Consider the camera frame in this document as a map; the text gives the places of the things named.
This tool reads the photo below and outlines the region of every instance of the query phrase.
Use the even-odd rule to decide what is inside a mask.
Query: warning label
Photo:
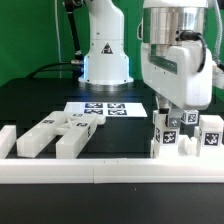
[[[101,52],[102,54],[113,54],[110,45],[107,43],[104,49]]]

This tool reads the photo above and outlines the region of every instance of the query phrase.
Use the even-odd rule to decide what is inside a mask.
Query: green wall
[[[125,52],[130,58],[130,75],[141,79],[140,41],[136,29],[141,20],[143,0],[114,0],[125,14]],[[73,45],[62,0],[58,0],[62,59],[73,58]],[[75,11],[77,28],[84,53],[89,49],[89,23],[86,7]],[[206,39],[213,51],[216,26],[214,12],[208,12]],[[0,85],[16,77],[25,77],[36,68],[58,61],[54,18],[54,0],[0,1]],[[59,77],[58,73],[41,74]]]

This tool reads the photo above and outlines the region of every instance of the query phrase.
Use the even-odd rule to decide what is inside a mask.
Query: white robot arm
[[[179,125],[183,110],[206,109],[211,101],[213,60],[202,37],[208,3],[144,1],[143,80],[158,93],[159,109],[168,109],[170,128]]]

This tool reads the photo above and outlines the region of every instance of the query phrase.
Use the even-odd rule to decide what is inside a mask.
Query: marker sheet
[[[65,112],[100,114],[107,117],[147,117],[141,103],[67,102]]]

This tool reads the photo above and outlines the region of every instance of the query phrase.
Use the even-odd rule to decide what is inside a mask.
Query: black table
[[[66,102],[142,103],[147,118],[107,118],[79,158],[148,158],[154,93],[141,81],[116,93],[77,88],[70,79],[15,79],[0,88],[0,128],[17,125],[17,137]],[[213,97],[201,113],[220,114]],[[192,135],[193,128],[183,126]],[[55,141],[38,158],[55,158]],[[16,158],[16,146],[7,159]],[[223,184],[0,185],[0,222],[7,223],[224,223]]]

